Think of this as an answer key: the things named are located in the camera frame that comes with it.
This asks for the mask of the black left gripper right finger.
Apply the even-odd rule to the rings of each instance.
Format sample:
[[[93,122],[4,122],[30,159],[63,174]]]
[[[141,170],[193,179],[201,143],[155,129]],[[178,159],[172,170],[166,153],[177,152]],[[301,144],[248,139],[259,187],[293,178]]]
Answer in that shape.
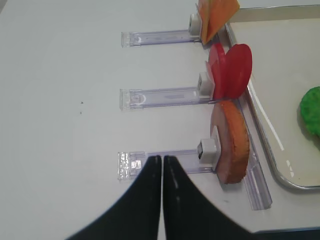
[[[168,240],[255,240],[193,184],[175,156],[163,159],[163,216]]]

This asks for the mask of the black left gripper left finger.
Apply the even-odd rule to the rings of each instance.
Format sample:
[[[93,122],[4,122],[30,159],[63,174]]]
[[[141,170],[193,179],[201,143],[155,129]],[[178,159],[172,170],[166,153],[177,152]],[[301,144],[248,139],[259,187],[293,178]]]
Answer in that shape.
[[[161,210],[161,157],[147,159],[138,177],[104,214],[70,240],[156,240]]]

